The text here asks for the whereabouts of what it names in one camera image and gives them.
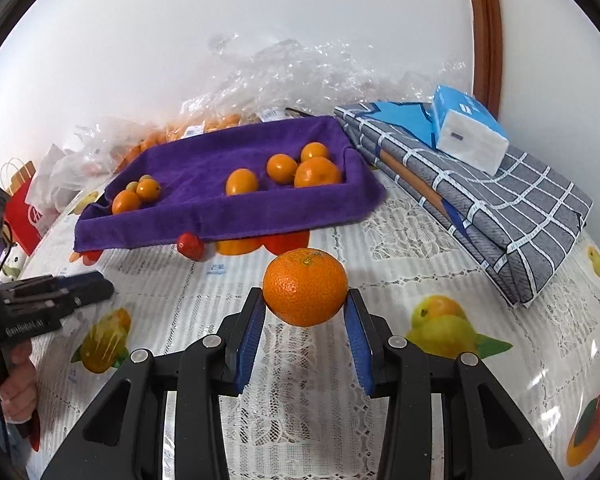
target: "white wall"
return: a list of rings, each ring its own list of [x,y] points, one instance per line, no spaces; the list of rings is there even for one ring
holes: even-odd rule
[[[226,70],[208,40],[234,32],[341,40],[379,70],[473,71],[469,0],[38,0],[0,49],[0,166],[107,114],[173,117]]]
[[[500,122],[513,143],[594,200],[600,245],[600,34],[573,0],[501,0]]]

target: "plastic bag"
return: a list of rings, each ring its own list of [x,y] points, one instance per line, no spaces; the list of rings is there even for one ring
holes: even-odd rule
[[[52,144],[40,161],[29,191],[27,191],[25,202],[43,215],[51,214],[51,216],[57,217],[58,213],[62,212],[77,194],[76,190],[53,186],[49,182],[54,167],[59,160],[66,156],[67,154],[63,150]]]
[[[472,81],[463,62],[447,63],[433,76],[383,75],[357,63],[348,44],[307,47],[286,40],[250,56],[240,53],[242,44],[236,35],[213,38],[212,55],[233,71],[213,92],[186,101],[165,126],[114,118],[77,126],[82,148],[55,160],[51,171],[41,168],[45,177],[31,193],[33,205],[62,212],[73,192],[98,186],[156,144],[302,114],[331,115],[334,106],[359,101],[426,101],[438,84],[467,91]]]
[[[237,36],[215,38],[211,51],[234,67],[215,91],[186,101],[169,126],[182,136],[194,124],[204,131],[281,118],[293,108],[330,115],[333,107],[360,101],[431,101],[438,84],[470,90],[471,74],[463,62],[448,63],[432,77],[406,72],[383,75],[357,63],[348,44],[302,46],[296,40],[274,44],[256,54],[234,54]]]

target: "table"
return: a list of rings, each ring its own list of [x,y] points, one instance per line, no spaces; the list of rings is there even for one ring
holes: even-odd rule
[[[567,480],[585,478],[600,460],[600,439],[578,466],[568,446],[585,407],[600,395],[600,278],[589,259],[586,232],[529,308],[507,307],[486,273],[407,194],[379,171],[386,201],[367,219],[312,230],[309,247],[345,266],[370,312],[395,334],[411,328],[421,301],[442,294],[457,301],[477,333],[512,348],[485,363],[540,435]],[[91,190],[85,190],[74,201]],[[38,478],[63,438],[108,377],[71,362],[90,327],[109,312],[130,316],[126,348],[154,354],[185,349],[215,332],[260,286],[274,258],[264,247],[242,256],[214,254],[203,262],[174,246],[107,250],[93,266],[70,263],[77,215],[69,206],[41,241],[23,278],[97,269],[115,295],[77,311],[61,331],[35,340],[39,373],[40,452],[29,469]],[[439,400],[434,406],[432,478],[442,476]],[[173,478],[173,412],[165,431],[164,478]],[[386,402],[364,396],[352,367],[342,313],[310,329],[288,326],[267,313],[251,383],[221,399],[222,427],[233,478],[372,478],[384,433]]]

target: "tissue pack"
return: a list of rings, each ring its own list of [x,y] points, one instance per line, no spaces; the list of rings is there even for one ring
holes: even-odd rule
[[[431,108],[435,147],[494,176],[509,141],[489,111],[473,97],[448,86],[438,86]]]

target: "blue gripper pad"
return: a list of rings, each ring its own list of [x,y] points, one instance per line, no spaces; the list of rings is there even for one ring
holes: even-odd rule
[[[244,387],[249,384],[251,379],[251,371],[253,370],[253,362],[256,359],[258,351],[258,343],[264,326],[264,316],[266,307],[260,295],[260,299],[256,302],[249,318],[247,328],[244,330],[244,336],[240,342],[238,349],[236,367],[235,367],[235,389],[239,394],[242,393]]]
[[[349,346],[356,367],[358,382],[367,395],[371,395],[375,384],[371,373],[371,348],[366,340],[365,331],[360,322],[360,316],[353,303],[351,294],[347,294],[347,303],[344,305],[344,325],[349,337]]]

